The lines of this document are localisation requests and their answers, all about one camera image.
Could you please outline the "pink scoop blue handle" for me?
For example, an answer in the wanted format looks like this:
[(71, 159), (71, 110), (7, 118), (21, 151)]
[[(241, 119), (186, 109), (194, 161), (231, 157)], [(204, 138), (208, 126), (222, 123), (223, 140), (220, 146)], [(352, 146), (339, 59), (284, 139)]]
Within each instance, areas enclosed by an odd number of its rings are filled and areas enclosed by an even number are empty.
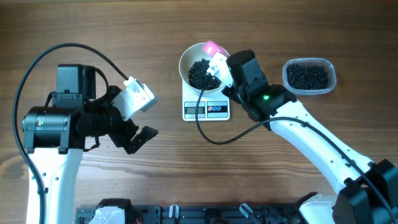
[(206, 41), (202, 47), (202, 50), (210, 57), (214, 57), (216, 53), (221, 53), (225, 57), (229, 56), (229, 53), (227, 53), (227, 51), (222, 48), (222, 46), (218, 45), (212, 40)]

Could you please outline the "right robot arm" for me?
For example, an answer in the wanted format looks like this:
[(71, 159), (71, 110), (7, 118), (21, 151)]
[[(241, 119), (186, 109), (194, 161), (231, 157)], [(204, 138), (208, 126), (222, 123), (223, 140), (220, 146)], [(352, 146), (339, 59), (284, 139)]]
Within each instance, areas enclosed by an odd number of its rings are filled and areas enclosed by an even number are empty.
[(315, 194), (299, 206), (307, 223), (397, 223), (397, 167), (375, 163), (320, 124), (282, 85), (271, 85), (252, 50), (223, 60), (229, 95), (248, 116), (296, 147), (327, 179), (334, 196)]

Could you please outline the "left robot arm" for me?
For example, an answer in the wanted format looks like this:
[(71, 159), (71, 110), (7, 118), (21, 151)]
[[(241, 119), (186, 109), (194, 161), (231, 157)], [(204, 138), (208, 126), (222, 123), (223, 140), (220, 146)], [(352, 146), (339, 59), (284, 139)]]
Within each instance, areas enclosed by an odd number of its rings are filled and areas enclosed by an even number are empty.
[(87, 137), (109, 136), (116, 147), (134, 154), (158, 131), (139, 128), (131, 117), (157, 102), (151, 89), (135, 78), (125, 89), (110, 84), (96, 97), (96, 76), (103, 72), (81, 64), (59, 65), (52, 105), (35, 106), (22, 120), (24, 147), (38, 177), (30, 174), (27, 222), (71, 223), (75, 183)]

